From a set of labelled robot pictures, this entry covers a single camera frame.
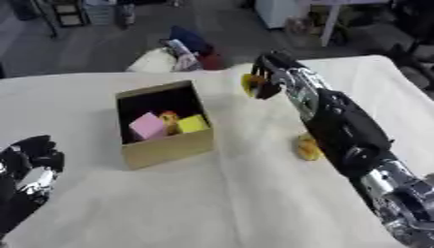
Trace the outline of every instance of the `white sheet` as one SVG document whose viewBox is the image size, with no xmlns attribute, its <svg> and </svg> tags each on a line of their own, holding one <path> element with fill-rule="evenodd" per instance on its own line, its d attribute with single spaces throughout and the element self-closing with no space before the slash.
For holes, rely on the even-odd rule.
<svg viewBox="0 0 434 248">
<path fill-rule="evenodd" d="M 434 106 L 383 57 L 305 61 L 352 96 L 417 174 L 434 171 Z M 0 144 L 51 134 L 67 154 L 51 201 L 9 236 L 14 248 L 401 247 L 325 160 L 300 161 L 304 132 L 284 95 L 249 99 L 243 65 L 189 74 L 82 74 L 0 83 Z M 128 171 L 115 92 L 193 79 L 216 149 Z"/>
</svg>

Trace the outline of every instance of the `cardboard box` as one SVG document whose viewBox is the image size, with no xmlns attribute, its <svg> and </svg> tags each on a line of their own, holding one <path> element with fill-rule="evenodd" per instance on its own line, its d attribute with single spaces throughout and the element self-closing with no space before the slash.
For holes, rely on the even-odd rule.
<svg viewBox="0 0 434 248">
<path fill-rule="evenodd" d="M 191 81 L 179 81 L 116 94 L 122 154 L 130 169 L 185 158 L 213 148 L 209 118 Z M 201 114 L 208 124 L 202 131 L 137 141 L 129 124 L 147 112 L 172 110 L 180 118 Z"/>
</svg>

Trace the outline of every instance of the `yellow plastic piece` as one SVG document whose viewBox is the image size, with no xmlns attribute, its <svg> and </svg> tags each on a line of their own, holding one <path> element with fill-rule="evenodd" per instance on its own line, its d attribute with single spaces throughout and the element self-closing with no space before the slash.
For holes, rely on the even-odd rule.
<svg viewBox="0 0 434 248">
<path fill-rule="evenodd" d="M 265 78 L 261 76 L 245 74 L 241 78 L 241 85 L 249 97 L 255 97 L 253 89 L 258 88 L 258 84 L 264 83 Z"/>
<path fill-rule="evenodd" d="M 298 156 L 306 161 L 316 161 L 323 156 L 317 142 L 308 133 L 297 138 L 296 151 Z"/>
<path fill-rule="evenodd" d="M 194 133 L 208 129 L 206 121 L 200 114 L 196 114 L 178 121 L 178 129 L 181 133 Z"/>
</svg>

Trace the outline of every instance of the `pink block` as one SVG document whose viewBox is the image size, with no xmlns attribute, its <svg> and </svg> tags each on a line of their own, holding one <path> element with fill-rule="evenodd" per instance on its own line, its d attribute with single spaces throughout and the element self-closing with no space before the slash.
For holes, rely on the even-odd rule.
<svg viewBox="0 0 434 248">
<path fill-rule="evenodd" d="M 148 112 L 130 123 L 130 129 L 140 140 L 161 138 L 167 135 L 166 125 L 153 113 Z"/>
</svg>

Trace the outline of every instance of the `robotic hand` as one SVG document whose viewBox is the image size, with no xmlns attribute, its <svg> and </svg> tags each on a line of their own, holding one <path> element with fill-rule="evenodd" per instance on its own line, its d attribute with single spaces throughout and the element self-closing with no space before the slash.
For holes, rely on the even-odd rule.
<svg viewBox="0 0 434 248">
<path fill-rule="evenodd" d="M 24 139 L 0 152 L 0 247 L 7 233 L 48 201 L 64 160 L 49 136 Z M 19 186 L 35 168 L 43 169 L 40 178 Z"/>
<path fill-rule="evenodd" d="M 243 86 L 258 99 L 282 89 L 327 159 L 388 232 L 409 247 L 434 247 L 434 188 L 391 152 L 392 140 L 355 102 L 289 55 L 261 55 Z"/>
</svg>

